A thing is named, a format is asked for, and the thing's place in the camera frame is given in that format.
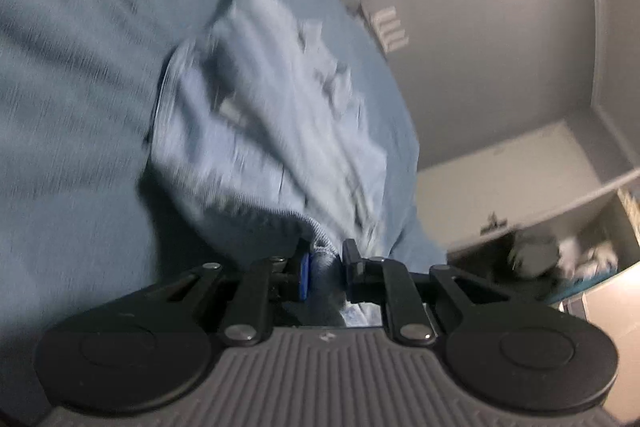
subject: ribbed rubber surface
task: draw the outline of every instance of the ribbed rubber surface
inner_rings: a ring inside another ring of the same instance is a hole
[[[56,409],[42,427],[613,427],[602,409],[523,417],[462,391],[433,353],[392,343],[382,329],[274,330],[228,349],[190,395],[130,419]]]

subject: light blue towel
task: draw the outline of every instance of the light blue towel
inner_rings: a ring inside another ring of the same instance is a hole
[[[214,247],[221,213],[248,229],[280,231],[270,248],[281,252],[296,234],[308,237],[312,292],[339,288],[341,277],[326,266],[345,239],[364,256],[385,254],[386,153],[370,139],[349,68],[323,44],[321,23],[299,22],[278,0],[233,0],[178,47],[151,158]],[[358,313],[344,315],[350,325],[367,323]]]

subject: bed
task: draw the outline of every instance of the bed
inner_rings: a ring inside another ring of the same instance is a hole
[[[237,262],[194,233],[147,167],[167,58],[219,1],[0,0],[7,414],[33,423],[49,408],[31,368],[47,325],[204,261]],[[386,252],[412,271],[442,262],[415,212],[412,122],[376,45],[338,0],[283,1],[297,17],[323,21],[325,42],[366,100],[370,135],[387,151]]]

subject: gray wall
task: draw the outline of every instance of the gray wall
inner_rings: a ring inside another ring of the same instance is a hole
[[[591,107],[567,115],[564,121],[603,185],[633,168]]]
[[[411,39],[389,62],[414,118],[420,168],[590,103],[593,0],[362,1],[371,11],[396,6]]]
[[[640,163],[640,0],[606,0],[606,12],[600,104]]]

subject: blue bed sheet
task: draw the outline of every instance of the blue bed sheet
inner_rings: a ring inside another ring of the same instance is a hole
[[[383,57],[338,0],[283,1],[323,20],[366,100],[388,153],[387,250],[414,271],[442,262],[415,214],[418,145]],[[48,409],[31,368],[43,328],[203,261],[235,262],[197,237],[145,168],[164,63],[219,2],[0,0],[0,409],[27,423]],[[242,245],[257,257],[262,246]]]

